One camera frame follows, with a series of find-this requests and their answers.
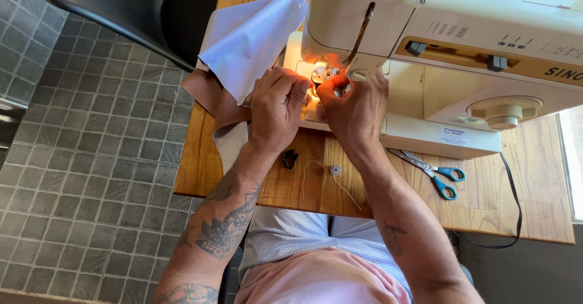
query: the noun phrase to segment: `black chair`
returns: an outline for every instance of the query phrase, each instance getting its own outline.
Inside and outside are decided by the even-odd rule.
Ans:
[[[217,0],[47,0],[191,72]]]

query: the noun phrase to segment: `brown leather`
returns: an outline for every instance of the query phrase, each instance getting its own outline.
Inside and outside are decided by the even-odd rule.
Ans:
[[[235,98],[223,88],[214,74],[195,69],[180,85],[215,118],[213,130],[251,121],[251,109],[237,106]]]

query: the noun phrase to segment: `scissors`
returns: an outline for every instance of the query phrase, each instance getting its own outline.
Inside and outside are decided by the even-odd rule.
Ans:
[[[450,180],[454,182],[464,181],[466,179],[466,174],[463,173],[462,170],[458,169],[457,167],[435,167],[431,164],[427,164],[423,162],[419,157],[413,155],[411,152],[408,151],[401,151],[401,150],[389,150],[393,154],[401,157],[402,159],[406,160],[407,162],[417,166],[421,170],[425,171],[430,178],[433,179],[433,183],[439,190],[441,197],[447,200],[455,200],[458,197],[458,194],[455,192],[455,189],[452,186],[448,186],[447,184],[443,183],[432,171],[436,171],[439,174],[443,174],[447,176]],[[455,177],[452,173],[457,172],[459,173],[460,177]],[[444,189],[448,189],[451,192],[451,197],[448,197],[444,193]]]

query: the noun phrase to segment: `wooden table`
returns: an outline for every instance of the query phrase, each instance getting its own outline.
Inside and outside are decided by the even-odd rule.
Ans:
[[[251,1],[254,0],[219,0],[217,8]],[[211,139],[213,123],[214,118],[195,103],[174,186],[175,194],[205,197],[221,179],[222,163]],[[573,244],[571,209],[555,116],[526,122],[514,130],[505,131],[502,142],[523,210],[521,238]],[[276,161],[263,183],[258,205],[372,218],[360,174],[331,133],[300,128],[289,148],[300,154],[295,170],[288,171]],[[518,209],[499,155],[465,161],[419,155],[435,166],[456,166],[466,172],[466,181],[463,182],[450,183],[447,178],[441,178],[456,188],[458,199],[454,201],[441,199],[423,171],[395,155],[389,153],[388,157],[444,228],[515,235]],[[310,160],[319,161],[327,170],[333,164],[342,166],[338,181],[354,196],[362,210],[332,178],[323,180],[324,171],[316,163],[306,167],[302,187],[303,167]]]

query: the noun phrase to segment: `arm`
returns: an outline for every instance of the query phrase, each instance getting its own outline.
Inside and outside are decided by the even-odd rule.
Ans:
[[[449,239],[425,202],[390,164],[378,140],[388,81],[382,72],[337,98],[336,76],[318,89],[330,129],[363,177],[378,229],[403,271],[415,303],[483,303],[459,268]]]
[[[255,82],[249,142],[188,222],[153,304],[216,302],[223,270],[247,230],[261,183],[294,139],[302,99],[311,85],[280,67],[267,70]]]

